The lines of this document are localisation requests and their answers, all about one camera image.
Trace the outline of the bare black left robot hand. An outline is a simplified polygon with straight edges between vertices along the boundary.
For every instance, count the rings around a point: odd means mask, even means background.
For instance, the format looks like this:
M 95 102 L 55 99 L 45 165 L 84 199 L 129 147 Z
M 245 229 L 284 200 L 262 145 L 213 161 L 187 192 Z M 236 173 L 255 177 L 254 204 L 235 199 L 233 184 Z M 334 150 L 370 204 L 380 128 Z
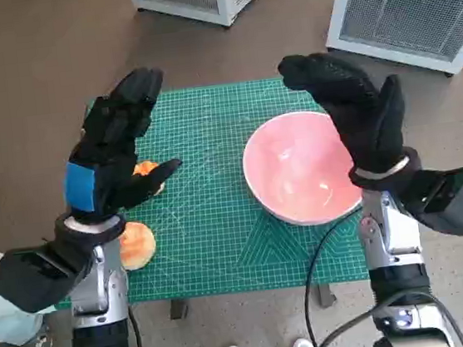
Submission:
M 139 67 L 89 107 L 66 165 L 66 204 L 78 221 L 103 222 L 144 203 L 182 164 L 173 158 L 147 175 L 134 172 L 135 139 L 150 127 L 163 77 L 158 68 Z

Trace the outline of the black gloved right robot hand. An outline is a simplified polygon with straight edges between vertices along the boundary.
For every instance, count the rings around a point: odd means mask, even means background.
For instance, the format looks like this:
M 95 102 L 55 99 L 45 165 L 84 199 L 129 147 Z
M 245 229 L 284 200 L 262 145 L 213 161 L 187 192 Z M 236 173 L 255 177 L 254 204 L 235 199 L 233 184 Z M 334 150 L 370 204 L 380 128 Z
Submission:
M 328 113 L 358 169 L 386 173 L 404 157 L 406 105 L 397 75 L 377 88 L 360 67 L 322 52 L 286 56 L 278 71 L 288 89 L 308 92 Z

